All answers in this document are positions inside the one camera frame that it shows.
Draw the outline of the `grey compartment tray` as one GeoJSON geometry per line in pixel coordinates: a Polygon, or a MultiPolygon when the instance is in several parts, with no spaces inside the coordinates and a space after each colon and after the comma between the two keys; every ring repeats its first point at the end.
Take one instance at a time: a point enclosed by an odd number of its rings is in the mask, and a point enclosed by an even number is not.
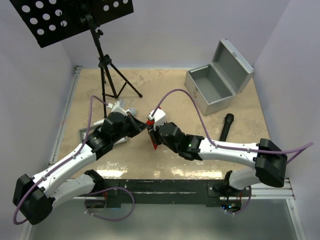
{"type": "MultiPolygon", "coordinates": [[[[89,133],[92,133],[95,130],[96,126],[91,126],[89,128],[89,133]]],[[[79,135],[79,142],[81,143],[86,136],[87,133],[87,129],[86,128],[82,128],[78,131],[78,135],[79,135]]],[[[124,144],[128,141],[128,137],[123,137],[120,140],[118,140],[117,142],[114,143],[114,145],[120,145],[120,144],[124,144]]]]}

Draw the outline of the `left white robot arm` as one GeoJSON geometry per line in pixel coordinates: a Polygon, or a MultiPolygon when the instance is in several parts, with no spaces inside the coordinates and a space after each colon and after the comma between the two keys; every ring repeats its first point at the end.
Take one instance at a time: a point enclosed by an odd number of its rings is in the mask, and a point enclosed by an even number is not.
{"type": "Polygon", "coordinates": [[[13,216],[21,212],[27,222],[36,225],[63,202],[80,195],[99,196],[105,184],[96,171],[87,170],[74,180],[69,178],[110,152],[120,139],[133,138],[147,127],[130,113],[110,113],[62,160],[32,177],[24,174],[18,178],[12,200],[16,206],[13,216]]]}

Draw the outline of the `grey metal case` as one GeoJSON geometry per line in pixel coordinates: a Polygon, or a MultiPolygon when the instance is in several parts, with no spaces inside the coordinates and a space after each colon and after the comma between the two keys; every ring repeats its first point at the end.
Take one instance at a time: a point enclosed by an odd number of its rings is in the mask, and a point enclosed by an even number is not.
{"type": "Polygon", "coordinates": [[[253,67],[227,39],[220,39],[209,64],[188,70],[184,85],[203,116],[226,109],[254,73],[253,67]]]}

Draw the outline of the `red first aid pouch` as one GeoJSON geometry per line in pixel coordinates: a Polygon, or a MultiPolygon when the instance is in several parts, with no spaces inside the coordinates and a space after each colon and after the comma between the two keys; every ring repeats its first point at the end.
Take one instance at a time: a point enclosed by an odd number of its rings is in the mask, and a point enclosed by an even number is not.
{"type": "Polygon", "coordinates": [[[158,132],[154,129],[154,121],[147,120],[146,124],[148,125],[147,132],[150,136],[153,148],[156,150],[161,143],[159,142],[158,132]]]}

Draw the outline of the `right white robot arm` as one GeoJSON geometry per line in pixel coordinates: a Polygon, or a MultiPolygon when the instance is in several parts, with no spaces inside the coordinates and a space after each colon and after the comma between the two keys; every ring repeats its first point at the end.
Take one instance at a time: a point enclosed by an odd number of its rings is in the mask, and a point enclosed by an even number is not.
{"type": "Polygon", "coordinates": [[[224,183],[217,187],[222,195],[235,196],[255,184],[282,188],[285,184],[287,155],[269,139],[259,143],[232,143],[222,147],[221,141],[183,133],[173,122],[149,126],[148,134],[155,147],[164,145],[180,157],[193,161],[219,160],[243,165],[226,173],[224,183]]]}

